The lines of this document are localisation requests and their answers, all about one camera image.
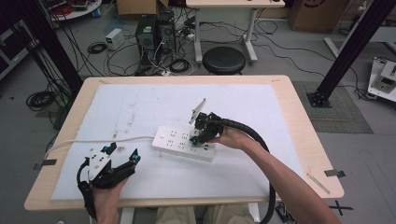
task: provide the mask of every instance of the black stool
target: black stool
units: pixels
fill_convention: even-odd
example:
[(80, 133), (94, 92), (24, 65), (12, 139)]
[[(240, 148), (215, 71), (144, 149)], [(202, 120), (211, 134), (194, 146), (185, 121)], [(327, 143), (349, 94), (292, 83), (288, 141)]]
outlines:
[(230, 47), (210, 49), (202, 59), (204, 68), (215, 75), (242, 75), (245, 63), (245, 56), (239, 50)]

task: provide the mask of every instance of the person's right hand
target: person's right hand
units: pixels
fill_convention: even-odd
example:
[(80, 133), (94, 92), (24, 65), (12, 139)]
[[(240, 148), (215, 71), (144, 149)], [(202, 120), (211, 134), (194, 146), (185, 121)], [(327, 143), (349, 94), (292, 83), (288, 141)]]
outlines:
[(219, 137), (210, 140), (209, 143), (220, 143), (226, 147), (232, 147), (245, 150), (249, 143), (255, 142), (246, 133), (235, 128), (224, 126), (223, 133)]

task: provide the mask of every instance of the wooden table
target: wooden table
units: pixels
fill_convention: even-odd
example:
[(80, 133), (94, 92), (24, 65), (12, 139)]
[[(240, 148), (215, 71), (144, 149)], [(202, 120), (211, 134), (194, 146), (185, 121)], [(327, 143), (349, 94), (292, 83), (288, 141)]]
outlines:
[[(271, 84), (283, 118), (290, 132), (298, 159), (304, 173), (310, 172), (315, 181), (306, 176), (305, 181), (323, 199), (341, 198), (344, 190), (336, 176), (327, 177), (323, 171), (332, 170), (332, 165), (318, 140), (318, 136), (305, 113), (290, 80), (286, 76), (229, 76), (229, 77), (93, 77), (85, 80), (76, 101), (62, 127), (55, 144), (74, 139), (78, 127), (88, 111), (97, 88), (106, 84)], [(82, 209), (83, 201), (52, 201), (51, 194), (62, 169), (67, 150), (71, 145), (51, 152), (48, 159), (57, 160), (55, 165), (43, 166), (25, 202), (27, 210)], [(260, 198), (237, 199), (173, 199), (173, 200), (124, 200), (122, 207), (165, 206), (210, 203), (253, 203), (267, 201)]]
[[(249, 25), (246, 34), (243, 36), (243, 43), (247, 48), (248, 62), (250, 64), (258, 61), (256, 53), (251, 45), (250, 38), (253, 32), (254, 23), (256, 20), (256, 15), (258, 8), (263, 7), (284, 7), (285, 3), (283, 1), (274, 2), (272, 0), (187, 0), (186, 4), (188, 7), (195, 8), (195, 36), (194, 36), (194, 47), (195, 47), (195, 61), (200, 64), (202, 62), (202, 52), (201, 52), (201, 42), (200, 42), (200, 32), (199, 32), (199, 22), (202, 20), (200, 17), (200, 8), (251, 8), (249, 16)], [(226, 10), (228, 12), (228, 17), (234, 17), (235, 14), (240, 13), (238, 11)]]

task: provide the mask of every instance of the power outlet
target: power outlet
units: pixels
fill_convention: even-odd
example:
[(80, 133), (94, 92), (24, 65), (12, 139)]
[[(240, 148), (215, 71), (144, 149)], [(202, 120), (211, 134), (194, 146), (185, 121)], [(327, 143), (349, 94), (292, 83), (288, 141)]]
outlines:
[(198, 134), (196, 130), (160, 126), (152, 145), (157, 151), (200, 161), (212, 161), (215, 156), (215, 145), (205, 143), (193, 146), (190, 138), (196, 134)]

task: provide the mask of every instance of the forearm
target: forearm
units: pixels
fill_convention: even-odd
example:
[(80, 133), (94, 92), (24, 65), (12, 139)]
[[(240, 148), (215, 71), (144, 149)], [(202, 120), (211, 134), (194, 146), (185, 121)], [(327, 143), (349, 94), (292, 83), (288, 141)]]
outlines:
[(97, 216), (98, 224), (117, 224), (119, 223), (119, 213), (118, 210), (104, 211)]
[(289, 167), (253, 140), (243, 148), (262, 169), (293, 217), (301, 223), (339, 223), (329, 206)]

